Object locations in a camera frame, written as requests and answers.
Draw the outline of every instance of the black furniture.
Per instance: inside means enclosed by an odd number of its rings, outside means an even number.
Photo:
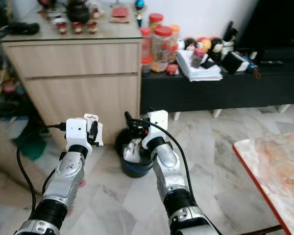
[[[241,72],[221,81],[190,82],[183,74],[151,73],[142,78],[141,113],[262,107],[294,104],[294,61],[259,67],[262,78]]]

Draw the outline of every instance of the marble floor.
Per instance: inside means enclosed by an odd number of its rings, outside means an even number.
[[[224,235],[278,224],[234,154],[232,144],[293,132],[294,105],[283,114],[272,106],[227,109],[218,119],[213,119],[209,111],[182,112],[179,121],[169,121],[169,131],[185,151],[198,205]],[[60,152],[48,140],[37,164],[50,172]],[[127,177],[113,147],[105,146],[95,148],[87,158],[85,179],[86,186],[79,190],[61,234],[170,234],[153,171],[139,179]],[[13,234],[28,215],[28,209],[0,206],[0,235]]]

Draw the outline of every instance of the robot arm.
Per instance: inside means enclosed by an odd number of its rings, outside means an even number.
[[[168,113],[164,110],[148,113],[151,123],[163,129],[168,127]],[[143,139],[153,159],[157,188],[167,215],[172,235],[217,235],[217,231],[191,197],[180,172],[180,160],[172,146],[165,142],[165,135],[154,126],[148,127]]]
[[[85,114],[84,118],[66,121],[67,153],[57,165],[42,200],[17,235],[60,235],[62,222],[76,197],[77,186],[84,178],[85,159],[92,153],[89,142],[102,145],[101,131],[102,124],[95,115]]]

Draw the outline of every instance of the black cable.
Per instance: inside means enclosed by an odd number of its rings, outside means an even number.
[[[178,147],[178,149],[180,150],[181,152],[181,155],[182,155],[182,158],[183,158],[183,162],[184,162],[184,166],[185,166],[185,171],[186,171],[186,178],[187,178],[187,183],[188,183],[188,188],[190,190],[190,194],[191,194],[191,197],[194,201],[195,200],[195,197],[194,197],[194,194],[193,194],[193,188],[192,188],[192,183],[191,183],[191,178],[190,178],[190,172],[188,170],[188,166],[187,166],[187,161],[186,161],[186,158],[185,158],[185,154],[184,154],[184,151],[182,149],[182,147],[180,146],[180,144],[177,142],[177,140],[168,132],[166,131],[165,129],[163,129],[162,127],[150,122],[150,121],[145,121],[145,120],[140,120],[140,119],[128,119],[127,121],[131,121],[131,122],[135,122],[137,124],[147,124],[147,125],[150,125],[150,126],[154,126],[156,128],[158,128],[159,130],[161,130],[163,133],[165,133],[167,136],[170,137],[170,139],[176,144],[176,146]]]
[[[20,142],[17,150],[16,150],[16,159],[17,159],[17,162],[18,162],[18,165],[19,165],[19,168],[20,168],[20,171],[22,173],[22,175],[24,176],[24,178],[26,179],[26,182],[29,186],[29,190],[30,190],[30,193],[31,193],[31,200],[32,200],[32,204],[31,204],[31,214],[35,211],[35,207],[36,207],[36,194],[35,194],[35,189],[34,189],[34,186],[32,184],[32,182],[30,181],[30,178],[28,177],[28,175],[26,174],[25,170],[24,170],[24,167],[22,165],[22,162],[21,162],[21,157],[20,157],[20,151],[21,151],[21,146],[23,144],[23,142],[30,136],[32,136],[33,134],[39,132],[39,131],[42,131],[42,130],[46,130],[48,128],[52,128],[52,127],[57,127],[57,125],[51,125],[51,126],[44,126],[44,127],[41,127],[41,128],[38,128],[32,132],[30,132],[29,134],[27,134],[23,139],[22,141]]]
[[[43,189],[42,189],[42,194],[44,195],[45,191],[46,191],[46,186],[47,183],[49,181],[49,179],[52,177],[52,175],[55,173],[55,169],[52,170],[52,172],[50,173],[50,175],[46,178],[44,185],[43,185]]]

